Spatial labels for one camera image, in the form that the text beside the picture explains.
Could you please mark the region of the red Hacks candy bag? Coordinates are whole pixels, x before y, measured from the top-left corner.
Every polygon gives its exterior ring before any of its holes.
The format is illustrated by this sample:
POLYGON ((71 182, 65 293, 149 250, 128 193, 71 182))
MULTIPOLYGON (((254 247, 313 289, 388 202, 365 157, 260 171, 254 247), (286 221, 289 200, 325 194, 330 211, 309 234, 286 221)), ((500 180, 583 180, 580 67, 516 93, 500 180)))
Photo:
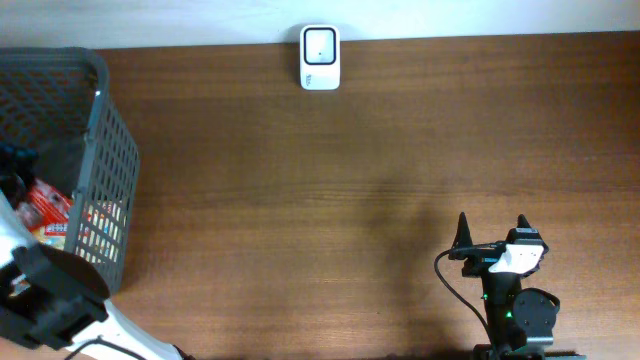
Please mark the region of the red Hacks candy bag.
POLYGON ((72 205, 55 187, 36 178, 15 213, 29 231, 34 231, 48 225, 67 224, 72 205))

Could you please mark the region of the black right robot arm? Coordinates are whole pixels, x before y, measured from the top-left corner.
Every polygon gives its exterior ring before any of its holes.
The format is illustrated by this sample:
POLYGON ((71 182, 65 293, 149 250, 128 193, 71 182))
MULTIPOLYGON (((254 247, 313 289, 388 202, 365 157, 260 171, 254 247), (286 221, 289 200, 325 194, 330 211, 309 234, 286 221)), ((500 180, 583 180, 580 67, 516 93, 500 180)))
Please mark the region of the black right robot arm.
POLYGON ((472 360, 581 359, 575 352, 550 352, 553 328, 561 308, 555 295, 524 288, 521 280, 534 274, 549 251, 539 231, 524 215, 501 241, 475 244, 465 214, 460 214, 451 248, 443 253, 464 263, 461 274, 479 278, 485 313, 480 314, 457 291, 452 294, 479 318, 489 342, 471 350, 472 360))

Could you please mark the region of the beige snack chip bag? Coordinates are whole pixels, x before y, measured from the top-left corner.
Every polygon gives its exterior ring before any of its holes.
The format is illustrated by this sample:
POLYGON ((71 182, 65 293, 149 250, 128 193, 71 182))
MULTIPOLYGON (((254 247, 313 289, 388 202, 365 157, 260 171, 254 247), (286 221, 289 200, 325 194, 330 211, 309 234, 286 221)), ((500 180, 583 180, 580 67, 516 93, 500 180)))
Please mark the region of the beige snack chip bag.
MULTIPOLYGON (((127 224, 127 215, 119 202, 99 201, 83 210, 86 217, 81 222, 78 236, 79 246, 74 253, 93 264, 115 262, 120 258, 123 242, 122 227, 127 224)), ((41 243, 63 250, 66 244, 68 221, 39 225, 31 231, 41 243)))

